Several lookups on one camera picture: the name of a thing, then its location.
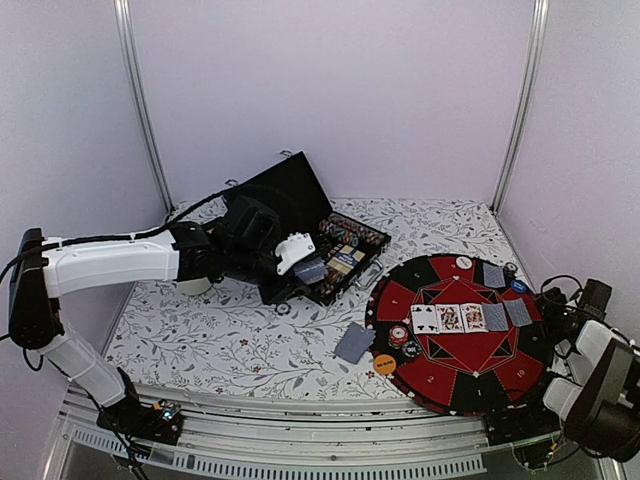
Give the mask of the blue small blind button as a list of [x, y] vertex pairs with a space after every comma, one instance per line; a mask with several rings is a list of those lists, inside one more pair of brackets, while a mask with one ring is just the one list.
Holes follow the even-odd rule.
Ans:
[[518, 279], [514, 279], [511, 282], [511, 289], [518, 294], [525, 294], [528, 292], [528, 286]]

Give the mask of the grey card deck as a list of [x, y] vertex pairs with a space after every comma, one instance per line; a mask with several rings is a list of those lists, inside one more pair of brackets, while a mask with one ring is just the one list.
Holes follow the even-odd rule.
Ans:
[[334, 354], [339, 359], [356, 365], [374, 343], [375, 337], [376, 333], [373, 329], [352, 322], [337, 343]]

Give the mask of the white dealer button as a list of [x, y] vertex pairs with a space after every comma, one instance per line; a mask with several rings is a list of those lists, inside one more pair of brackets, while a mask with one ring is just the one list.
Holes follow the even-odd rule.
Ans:
[[460, 269], [469, 270], [473, 266], [473, 261], [469, 257], [458, 256], [455, 259], [455, 264]]

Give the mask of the red 5 poker chip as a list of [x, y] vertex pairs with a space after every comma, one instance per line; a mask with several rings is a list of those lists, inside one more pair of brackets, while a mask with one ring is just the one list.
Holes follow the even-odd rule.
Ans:
[[402, 325], [395, 325], [390, 328], [388, 335], [388, 345], [394, 349], [400, 349], [409, 339], [408, 330]]

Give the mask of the orange big blind button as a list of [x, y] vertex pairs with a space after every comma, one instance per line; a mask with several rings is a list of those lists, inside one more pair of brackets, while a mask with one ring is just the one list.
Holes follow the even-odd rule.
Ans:
[[373, 359], [374, 371], [380, 375], [391, 375], [397, 368], [396, 359], [388, 354], [377, 355]]

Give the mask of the black 100 poker chips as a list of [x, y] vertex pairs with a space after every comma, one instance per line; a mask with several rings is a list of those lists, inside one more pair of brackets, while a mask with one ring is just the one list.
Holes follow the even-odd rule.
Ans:
[[422, 353], [422, 349], [416, 341], [407, 341], [402, 346], [402, 352], [406, 358], [413, 359]]

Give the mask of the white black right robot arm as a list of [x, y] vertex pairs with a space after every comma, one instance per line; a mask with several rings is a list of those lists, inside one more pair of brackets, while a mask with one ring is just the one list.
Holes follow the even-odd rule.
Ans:
[[562, 433], [592, 458], [624, 463], [639, 453], [639, 345], [605, 321], [612, 288], [572, 275], [545, 279], [534, 296], [560, 358], [583, 364], [577, 380], [556, 374], [543, 397], [523, 407], [517, 427], [537, 436], [558, 416]]

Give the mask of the blue white loose chip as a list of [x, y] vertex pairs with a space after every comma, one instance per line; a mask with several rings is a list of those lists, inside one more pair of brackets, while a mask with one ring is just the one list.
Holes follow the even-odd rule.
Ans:
[[282, 302], [276, 305], [275, 310], [280, 316], [288, 315], [291, 312], [291, 306], [286, 302]]

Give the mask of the front row poker chips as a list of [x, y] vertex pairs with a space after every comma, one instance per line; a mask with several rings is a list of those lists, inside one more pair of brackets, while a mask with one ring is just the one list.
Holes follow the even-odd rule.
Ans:
[[319, 287], [319, 298], [323, 305], [331, 305], [348, 288], [348, 275], [329, 267]]

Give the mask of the open black poker chip case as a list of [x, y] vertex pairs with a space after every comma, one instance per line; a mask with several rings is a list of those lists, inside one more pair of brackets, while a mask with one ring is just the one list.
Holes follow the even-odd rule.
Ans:
[[[257, 201], [274, 212], [280, 222], [282, 235], [309, 233], [316, 250], [304, 260], [321, 258], [327, 268], [333, 267], [331, 265], [332, 257], [346, 245], [327, 237], [318, 230], [319, 222], [332, 213], [349, 216], [336, 211], [331, 206], [309, 161], [302, 152], [296, 153], [253, 178], [232, 187], [223, 194], [225, 206], [231, 208], [239, 197]], [[389, 243], [383, 248], [376, 249], [353, 247], [364, 252], [365, 257], [356, 268], [349, 272], [343, 272], [348, 275], [348, 288], [356, 283], [360, 275], [375, 263]], [[311, 292], [303, 297], [323, 305], [318, 292], [322, 281], [309, 285]]]

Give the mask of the blue boxed card deck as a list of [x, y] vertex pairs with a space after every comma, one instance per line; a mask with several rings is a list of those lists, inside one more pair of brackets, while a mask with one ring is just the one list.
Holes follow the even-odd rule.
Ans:
[[364, 257], [364, 252], [345, 245], [332, 257], [331, 265], [336, 270], [349, 272], [356, 268]]

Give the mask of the round red black poker mat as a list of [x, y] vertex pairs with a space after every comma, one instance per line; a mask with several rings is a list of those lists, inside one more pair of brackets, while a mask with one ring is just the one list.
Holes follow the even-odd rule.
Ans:
[[[460, 254], [423, 255], [392, 268], [371, 292], [365, 325], [376, 333], [369, 350], [373, 359], [393, 356], [397, 368], [388, 378], [403, 394], [437, 413], [477, 415], [499, 412], [525, 401], [539, 390], [543, 375], [553, 363], [553, 348], [534, 305], [534, 294], [511, 289], [515, 274], [505, 273], [506, 286], [484, 285], [483, 265], [491, 262], [469, 257], [473, 266], [456, 266]], [[533, 323], [514, 327], [503, 305], [522, 298]], [[498, 304], [504, 307], [509, 330], [504, 332], [421, 334], [413, 332], [413, 304]], [[408, 359], [388, 345], [391, 327], [404, 326], [408, 341], [422, 353]]]

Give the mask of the right aluminium frame post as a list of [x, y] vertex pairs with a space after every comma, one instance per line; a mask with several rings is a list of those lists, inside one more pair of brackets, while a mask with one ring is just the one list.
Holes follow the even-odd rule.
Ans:
[[520, 146], [524, 138], [528, 113], [544, 49], [549, 4], [548, 0], [535, 0], [533, 2], [530, 32], [515, 115], [490, 205], [490, 209], [495, 216], [500, 215], [505, 205]]

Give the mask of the aluminium frame post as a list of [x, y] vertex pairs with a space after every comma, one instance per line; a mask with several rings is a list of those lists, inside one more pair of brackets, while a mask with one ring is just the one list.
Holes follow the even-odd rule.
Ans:
[[549, 4], [548, 0], [535, 0], [533, 2], [530, 32], [515, 115], [490, 205], [490, 209], [495, 216], [500, 215], [505, 205], [520, 146], [524, 138], [528, 113], [544, 49]]
[[131, 5], [127, 0], [115, 0], [113, 6], [125, 72], [132, 94], [134, 110], [143, 145], [150, 165], [152, 179], [163, 208], [165, 212], [169, 214], [174, 210], [175, 205], [162, 165], [144, 90], [144, 82], [136, 48]]

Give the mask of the left aluminium frame post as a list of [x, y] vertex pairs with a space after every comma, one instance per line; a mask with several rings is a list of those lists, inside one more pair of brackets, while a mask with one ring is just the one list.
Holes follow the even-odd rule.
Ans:
[[144, 82], [136, 48], [131, 5], [127, 0], [115, 0], [113, 6], [125, 72], [132, 94], [134, 110], [143, 145], [150, 165], [152, 179], [163, 208], [165, 212], [169, 214], [174, 210], [175, 205], [162, 165], [144, 90]]

